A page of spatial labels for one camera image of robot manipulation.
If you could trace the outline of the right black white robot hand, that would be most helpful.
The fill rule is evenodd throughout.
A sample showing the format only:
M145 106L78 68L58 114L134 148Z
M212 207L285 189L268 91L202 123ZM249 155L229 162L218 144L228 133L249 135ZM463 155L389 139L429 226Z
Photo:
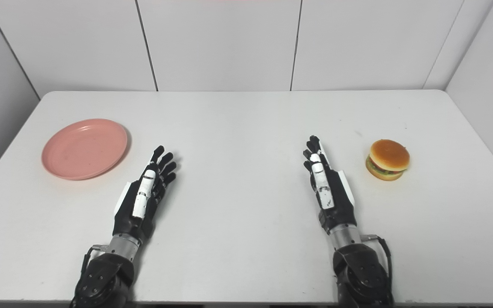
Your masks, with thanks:
M303 163L319 204L319 222L327 234L337 226L357 226L355 200L343 170L334 170L319 139L311 135L306 142Z

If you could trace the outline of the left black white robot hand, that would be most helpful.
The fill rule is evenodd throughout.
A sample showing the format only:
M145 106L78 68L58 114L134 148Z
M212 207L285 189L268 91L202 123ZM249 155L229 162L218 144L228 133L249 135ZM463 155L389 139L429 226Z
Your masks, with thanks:
M167 187L176 179L177 163L172 152L160 145L139 179L130 183L115 214L113 236L131 236L143 244L155 229L154 216L166 195Z

